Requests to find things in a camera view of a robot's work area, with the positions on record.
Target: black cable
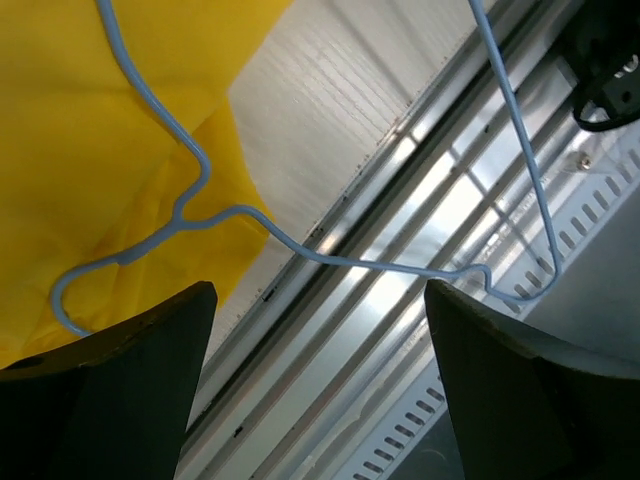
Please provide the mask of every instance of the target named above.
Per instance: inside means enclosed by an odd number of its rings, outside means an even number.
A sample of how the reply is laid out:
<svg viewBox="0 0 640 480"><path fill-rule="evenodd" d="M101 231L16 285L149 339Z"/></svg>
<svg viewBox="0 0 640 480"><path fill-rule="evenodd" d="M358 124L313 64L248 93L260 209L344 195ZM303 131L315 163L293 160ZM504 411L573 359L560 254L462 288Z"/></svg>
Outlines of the black cable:
<svg viewBox="0 0 640 480"><path fill-rule="evenodd" d="M578 84L574 90L573 118L582 130L593 133L606 132L622 128L640 120L640 107L629 113L599 122L592 122L582 118L582 113L587 105L593 102L593 99L602 92L602 89L615 79L616 73L622 70L629 59L636 55L638 51L640 51L640 35L635 35L634 39L627 44L626 48L621 50L620 53L614 57L613 61L609 63L609 67L603 69L588 81Z"/></svg>

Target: white vent grille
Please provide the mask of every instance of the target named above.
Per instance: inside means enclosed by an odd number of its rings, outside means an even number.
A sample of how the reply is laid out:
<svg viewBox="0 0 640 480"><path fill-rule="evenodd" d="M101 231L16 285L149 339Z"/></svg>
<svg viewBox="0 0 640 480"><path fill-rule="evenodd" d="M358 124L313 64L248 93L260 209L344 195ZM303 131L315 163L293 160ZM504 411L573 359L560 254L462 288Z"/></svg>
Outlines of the white vent grille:
<svg viewBox="0 0 640 480"><path fill-rule="evenodd" d="M618 161L613 171L606 175L598 173L581 174L585 179L571 197L554 214L554 224L563 263L570 262L576 253L606 223L614 211L624 203L624 199L635 190L640 182L640 146L634 135L635 129L629 129L618 139L619 151L626 151L624 158ZM531 242L534 251L548 252L546 236L540 232ZM538 257L535 261L525 254L509 268L498 282L501 288L515 292L521 298L529 297L551 279L553 267L551 257ZM486 300L494 308L495 301ZM510 302L500 302L511 313L521 316L526 309Z"/></svg>
<svg viewBox="0 0 640 480"><path fill-rule="evenodd" d="M334 479L388 478L446 408L438 367L432 361Z"/></svg>

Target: ventilation slot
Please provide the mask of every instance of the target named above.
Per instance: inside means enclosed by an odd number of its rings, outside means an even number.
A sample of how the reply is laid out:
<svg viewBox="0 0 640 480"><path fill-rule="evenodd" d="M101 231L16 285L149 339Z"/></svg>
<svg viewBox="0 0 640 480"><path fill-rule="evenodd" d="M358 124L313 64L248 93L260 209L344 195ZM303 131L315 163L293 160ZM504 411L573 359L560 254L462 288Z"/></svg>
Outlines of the ventilation slot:
<svg viewBox="0 0 640 480"><path fill-rule="evenodd" d="M633 164L636 166L636 168L640 170L640 157L638 156L635 150L629 150L629 158L631 159Z"/></svg>
<svg viewBox="0 0 640 480"><path fill-rule="evenodd" d="M576 229L576 231L582 235L583 237L587 236L587 229L584 227L580 219L573 217L571 219L571 225Z"/></svg>
<svg viewBox="0 0 640 480"><path fill-rule="evenodd" d="M444 395L442 395L440 392L435 391L433 388L427 388L427 394L430 397L435 398L440 403L444 402Z"/></svg>
<svg viewBox="0 0 640 480"><path fill-rule="evenodd" d="M405 413L404 418L406 418L410 422L415 423L419 427L422 427L424 425L424 420L422 420L420 417L418 417L417 415L414 415L411 412Z"/></svg>
<svg viewBox="0 0 640 480"><path fill-rule="evenodd" d="M567 232L560 232L559 237L570 250L576 248L576 242L573 241Z"/></svg>
<svg viewBox="0 0 640 480"><path fill-rule="evenodd" d="M376 455L378 455L380 458L386 460L387 462L393 462L394 460L394 456L391 455L390 453L385 452L384 450L380 450L379 448L376 448L374 450L374 452Z"/></svg>
<svg viewBox="0 0 640 480"><path fill-rule="evenodd" d="M416 402L416 406L421 409L424 410L425 412L427 412L430 415L433 415L434 413L436 413L435 409L431 406L431 405L427 405L426 403L424 403L422 400L418 400Z"/></svg>
<svg viewBox="0 0 640 480"><path fill-rule="evenodd" d="M379 466L377 466L375 463L364 462L363 466L367 470L371 470L372 472L377 473L378 475L380 475L382 472L384 472L384 470L382 468L380 468Z"/></svg>
<svg viewBox="0 0 640 480"><path fill-rule="evenodd" d="M401 433L405 437L413 438L415 436L415 434L411 430L409 430L406 427L403 427L402 425L396 425L393 428L396 432Z"/></svg>
<svg viewBox="0 0 640 480"><path fill-rule="evenodd" d="M564 253L558 251L558 253L560 254L560 260L564 260Z"/></svg>
<svg viewBox="0 0 640 480"><path fill-rule="evenodd" d="M606 182L607 182L607 186L611 189L611 191L616 197L619 197L620 194L622 194L622 190L620 190L620 187L618 186L616 181L613 179L613 177L607 177Z"/></svg>
<svg viewBox="0 0 640 480"><path fill-rule="evenodd" d="M618 165L618 171L620 172L620 175L622 176L622 178L624 178L624 181L627 183L631 183L633 182L633 177L631 176L631 174L629 173L629 170L627 170L627 167L623 164Z"/></svg>
<svg viewBox="0 0 640 480"><path fill-rule="evenodd" d="M520 295L522 298L529 298L529 292L527 292L527 291L525 290L525 288L524 288L522 285L517 284L515 287L513 287L513 289L514 289L514 290L516 291L516 293L517 293L518 295Z"/></svg>
<svg viewBox="0 0 640 480"><path fill-rule="evenodd" d="M400 443L395 438L387 437L384 439L384 443L391 445L393 448L397 448L398 450L404 450L404 443Z"/></svg>
<svg viewBox="0 0 640 480"><path fill-rule="evenodd" d="M503 302L503 303L507 306L507 308L509 310L511 310L516 315L520 314L520 312L522 311L522 310L520 310L520 307L518 305L516 305L515 303L506 302L506 301Z"/></svg>
<svg viewBox="0 0 640 480"><path fill-rule="evenodd" d="M538 257L536 259L536 263L542 270L544 270L544 273L547 275L553 275L553 267L544 258Z"/></svg>
<svg viewBox="0 0 640 480"><path fill-rule="evenodd" d="M582 211L587 216L587 218L589 220L591 220L593 223L597 223L598 222L598 216L596 215L596 212L594 212L593 208L591 208L586 203L582 206Z"/></svg>
<svg viewBox="0 0 640 480"><path fill-rule="evenodd" d="M529 283L533 285L535 288L542 288L542 282L538 277L535 276L533 272L527 272L524 274Z"/></svg>
<svg viewBox="0 0 640 480"><path fill-rule="evenodd" d="M593 198L596 199L596 202L598 202L598 205L600 205L603 210L609 210L609 202L607 202L599 190L593 192Z"/></svg>

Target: yellow cloth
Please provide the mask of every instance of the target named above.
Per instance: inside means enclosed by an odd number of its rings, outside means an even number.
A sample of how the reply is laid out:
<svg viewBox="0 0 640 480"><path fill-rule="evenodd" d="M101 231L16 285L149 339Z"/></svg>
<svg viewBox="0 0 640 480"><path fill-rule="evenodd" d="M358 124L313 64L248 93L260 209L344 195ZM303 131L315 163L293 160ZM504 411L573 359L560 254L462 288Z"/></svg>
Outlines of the yellow cloth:
<svg viewBox="0 0 640 480"><path fill-rule="evenodd" d="M138 69L213 161L189 219L236 203L265 210L226 92L290 1L114 0ZM166 222L198 167L128 85L91 0L0 0L0 72L2 367L77 339L50 311L55 279ZM266 237L246 218L181 233L78 279L65 308L95 331L197 280L224 301Z"/></svg>

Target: screw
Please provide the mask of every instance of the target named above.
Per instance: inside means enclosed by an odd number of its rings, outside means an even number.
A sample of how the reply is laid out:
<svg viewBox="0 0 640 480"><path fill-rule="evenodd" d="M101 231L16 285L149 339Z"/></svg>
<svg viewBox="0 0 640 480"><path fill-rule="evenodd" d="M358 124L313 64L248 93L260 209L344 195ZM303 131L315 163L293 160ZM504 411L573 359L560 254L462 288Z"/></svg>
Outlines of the screw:
<svg viewBox="0 0 640 480"><path fill-rule="evenodd" d="M591 157L584 152L580 152L580 156L578 158L578 161L576 162L578 170L580 170L581 172L589 171L591 170L591 165Z"/></svg>

